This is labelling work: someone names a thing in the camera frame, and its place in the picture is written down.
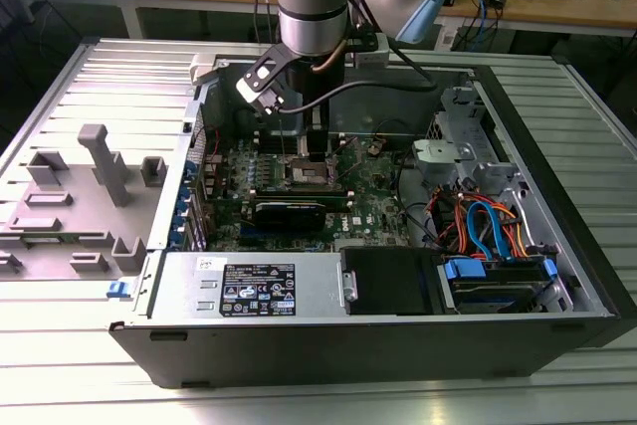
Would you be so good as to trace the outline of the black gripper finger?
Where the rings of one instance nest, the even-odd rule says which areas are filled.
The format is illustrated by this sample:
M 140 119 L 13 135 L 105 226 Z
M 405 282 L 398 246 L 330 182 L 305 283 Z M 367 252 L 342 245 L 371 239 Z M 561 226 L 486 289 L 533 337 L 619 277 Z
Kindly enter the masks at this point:
M 324 161 L 329 135 L 329 101 L 305 112 L 306 141 L 311 161 Z

